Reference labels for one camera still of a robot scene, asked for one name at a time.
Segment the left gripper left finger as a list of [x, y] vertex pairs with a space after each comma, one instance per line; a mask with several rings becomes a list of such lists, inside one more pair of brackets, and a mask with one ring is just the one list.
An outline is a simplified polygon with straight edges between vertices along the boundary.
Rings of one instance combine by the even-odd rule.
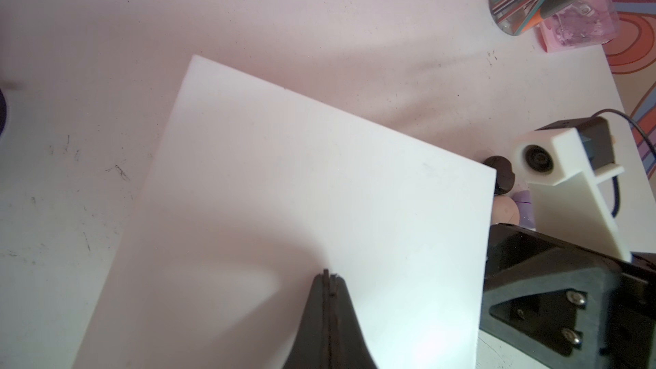
[[314, 277], [284, 369], [331, 366], [329, 282], [327, 269]]

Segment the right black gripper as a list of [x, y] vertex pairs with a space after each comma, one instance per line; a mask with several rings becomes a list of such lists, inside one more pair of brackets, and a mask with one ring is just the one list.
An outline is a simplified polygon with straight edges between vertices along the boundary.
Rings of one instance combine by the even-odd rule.
[[655, 256], [494, 225], [480, 328], [549, 368], [653, 368]]

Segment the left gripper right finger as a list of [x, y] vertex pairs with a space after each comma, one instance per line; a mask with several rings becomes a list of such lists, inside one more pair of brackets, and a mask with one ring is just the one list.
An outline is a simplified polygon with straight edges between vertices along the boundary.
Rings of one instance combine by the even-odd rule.
[[327, 277], [327, 367], [377, 367], [367, 348], [348, 286], [336, 274]]

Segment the purple earphone case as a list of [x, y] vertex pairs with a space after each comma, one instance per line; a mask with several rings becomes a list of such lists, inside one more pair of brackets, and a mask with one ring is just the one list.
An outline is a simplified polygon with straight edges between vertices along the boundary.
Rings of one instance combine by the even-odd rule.
[[526, 229], [535, 230], [536, 222], [531, 193], [528, 190], [518, 191], [512, 195], [512, 200], [514, 200], [519, 210], [519, 225]]

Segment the white drawer cabinet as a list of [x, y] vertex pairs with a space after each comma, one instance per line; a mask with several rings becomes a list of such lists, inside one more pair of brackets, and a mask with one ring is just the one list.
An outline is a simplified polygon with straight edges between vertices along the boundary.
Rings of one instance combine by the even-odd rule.
[[77, 368], [279, 368], [314, 277], [380, 368], [476, 364], [494, 171], [191, 59]]

